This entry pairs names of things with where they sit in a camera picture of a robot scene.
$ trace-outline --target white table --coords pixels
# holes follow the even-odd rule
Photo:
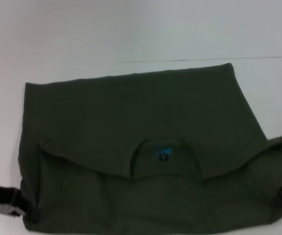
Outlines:
[[[20,185],[25,82],[229,62],[267,137],[282,135],[282,0],[0,0],[0,185]],[[33,233],[0,215],[8,234]],[[282,234],[282,219],[230,234]]]

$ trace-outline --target fabric flap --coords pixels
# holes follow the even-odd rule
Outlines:
[[[239,148],[224,149],[215,145],[193,143],[201,169],[202,179],[208,180],[233,172],[244,166],[259,154],[282,147],[282,136],[261,144],[243,144]]]
[[[126,178],[130,176],[129,169],[122,169],[124,153],[116,146],[105,148],[104,144],[44,141],[39,144],[39,149],[45,153],[43,156],[46,158],[65,160],[104,174]]]

